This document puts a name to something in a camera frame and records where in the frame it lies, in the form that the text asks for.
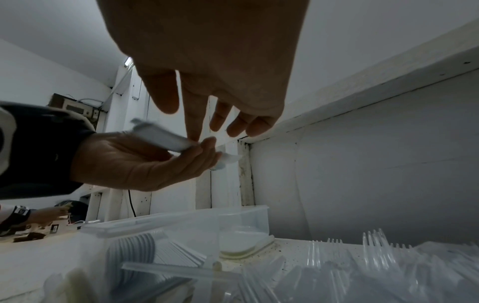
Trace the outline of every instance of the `brown object on table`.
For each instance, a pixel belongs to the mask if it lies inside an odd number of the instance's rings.
[[[25,237],[19,237],[19,238],[15,238],[13,240],[14,243],[18,243],[18,242],[26,242],[26,241],[34,241],[34,240],[41,240],[43,238],[45,238],[45,234],[42,234],[42,233],[29,233],[28,235],[26,235]]]

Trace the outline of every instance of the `white plastic packet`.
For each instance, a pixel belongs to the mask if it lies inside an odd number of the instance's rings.
[[[143,121],[138,118],[131,120],[131,123],[135,124],[132,130],[133,135],[142,139],[143,141],[172,152],[181,153],[198,144],[197,142],[177,135],[156,123]],[[218,163],[212,167],[211,170],[223,169],[226,167],[226,164],[238,162],[240,159],[240,155],[223,153]]]

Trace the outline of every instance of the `fluorescent light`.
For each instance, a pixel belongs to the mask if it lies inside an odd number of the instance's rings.
[[[133,59],[131,57],[126,58],[125,67],[129,67],[133,63]]]

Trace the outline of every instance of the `person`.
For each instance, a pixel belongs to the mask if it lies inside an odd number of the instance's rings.
[[[35,210],[20,205],[2,204],[0,205],[0,237],[25,230],[30,224],[45,227],[55,220],[60,220],[60,217],[68,215],[68,212],[68,206]]]
[[[307,0],[98,0],[106,27],[133,58],[158,108],[175,113],[181,78],[185,124],[198,141],[208,96],[230,136],[270,129],[282,114]],[[83,117],[0,103],[0,199],[69,194],[81,184],[156,191],[201,175],[221,154],[214,137],[173,157],[127,133],[95,133]]]

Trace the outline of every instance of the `work surface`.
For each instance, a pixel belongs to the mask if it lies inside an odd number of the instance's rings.
[[[40,241],[0,244],[0,302],[37,303],[43,296],[42,286],[53,273],[65,274],[73,269],[79,254],[76,233],[62,234]],[[285,271],[304,264],[309,241],[276,239],[253,256],[240,260],[223,260],[223,270],[231,271],[244,264],[284,256]],[[346,245],[354,258],[362,259],[361,245]],[[334,244],[326,245],[329,254],[336,253]]]

